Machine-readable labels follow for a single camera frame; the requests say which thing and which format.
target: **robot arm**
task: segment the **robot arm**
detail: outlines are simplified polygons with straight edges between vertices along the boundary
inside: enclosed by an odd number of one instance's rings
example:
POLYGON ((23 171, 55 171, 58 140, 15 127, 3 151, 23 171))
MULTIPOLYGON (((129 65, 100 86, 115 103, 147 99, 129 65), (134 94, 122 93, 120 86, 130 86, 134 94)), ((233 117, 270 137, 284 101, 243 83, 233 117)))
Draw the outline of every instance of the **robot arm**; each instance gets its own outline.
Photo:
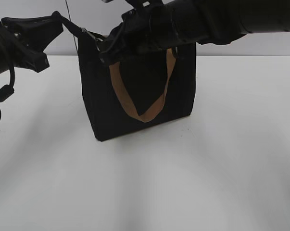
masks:
POLYGON ((134 9, 98 44, 106 65, 188 43, 226 45, 250 33, 290 32, 290 0, 126 1, 134 9))

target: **tan strap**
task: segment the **tan strap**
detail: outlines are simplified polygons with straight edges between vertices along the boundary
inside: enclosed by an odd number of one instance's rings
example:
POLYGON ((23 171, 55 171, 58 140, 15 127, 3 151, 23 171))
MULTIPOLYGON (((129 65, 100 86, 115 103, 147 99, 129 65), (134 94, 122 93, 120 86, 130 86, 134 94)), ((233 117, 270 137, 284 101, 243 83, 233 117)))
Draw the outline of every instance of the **tan strap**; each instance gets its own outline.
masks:
POLYGON ((120 62, 115 63, 114 65, 110 66, 110 72, 111 72, 111 80, 113 89, 117 95, 117 98, 119 102, 121 103, 124 111, 132 118, 137 119, 141 122, 148 123, 155 119, 157 115, 163 110, 167 95, 167 88, 169 79, 173 73, 176 59, 173 56, 172 50, 167 50, 166 55, 167 60, 167 81, 165 85, 164 93, 149 107, 149 109, 142 115, 139 115, 137 113, 137 109, 129 95, 129 93, 126 90, 126 87, 124 85, 124 82, 120 75, 120 62))

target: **white table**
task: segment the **white table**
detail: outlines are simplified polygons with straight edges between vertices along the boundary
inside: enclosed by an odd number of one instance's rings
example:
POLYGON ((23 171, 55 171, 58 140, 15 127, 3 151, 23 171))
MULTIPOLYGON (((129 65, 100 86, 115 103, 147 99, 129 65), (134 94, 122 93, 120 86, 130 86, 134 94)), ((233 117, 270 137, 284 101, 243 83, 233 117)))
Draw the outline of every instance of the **white table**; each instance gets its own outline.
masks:
POLYGON ((191 117, 103 143, 49 60, 1 105, 0 231, 290 231, 290 57, 198 57, 191 117))

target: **white wall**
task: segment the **white wall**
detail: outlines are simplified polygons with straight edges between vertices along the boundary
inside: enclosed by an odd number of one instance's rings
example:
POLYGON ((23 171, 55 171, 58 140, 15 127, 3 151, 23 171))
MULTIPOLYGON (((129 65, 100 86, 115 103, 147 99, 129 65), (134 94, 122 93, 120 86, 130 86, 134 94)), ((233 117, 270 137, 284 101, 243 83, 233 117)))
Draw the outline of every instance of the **white wall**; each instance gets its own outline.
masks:
MULTIPOLYGON (((79 26, 108 34, 121 22, 121 14, 130 7, 124 0, 103 3, 101 0, 68 0, 72 19, 79 26)), ((58 10, 67 16, 64 0, 0 0, 0 18, 38 17, 58 10)), ((75 54, 71 35, 65 32, 47 49, 47 54, 75 54)), ((199 55, 290 55, 290 33, 248 35, 227 46, 204 45, 199 55)))

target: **fabric bag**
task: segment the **fabric bag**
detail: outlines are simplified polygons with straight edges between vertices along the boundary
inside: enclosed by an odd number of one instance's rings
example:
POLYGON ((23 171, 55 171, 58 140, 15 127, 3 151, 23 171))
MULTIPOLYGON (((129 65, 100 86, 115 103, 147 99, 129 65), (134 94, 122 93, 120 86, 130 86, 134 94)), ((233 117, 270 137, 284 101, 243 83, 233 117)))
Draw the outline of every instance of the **fabric bag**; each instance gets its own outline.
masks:
POLYGON ((78 38, 85 108, 99 141, 189 116, 196 91, 196 44, 104 66, 93 38, 60 18, 78 38))

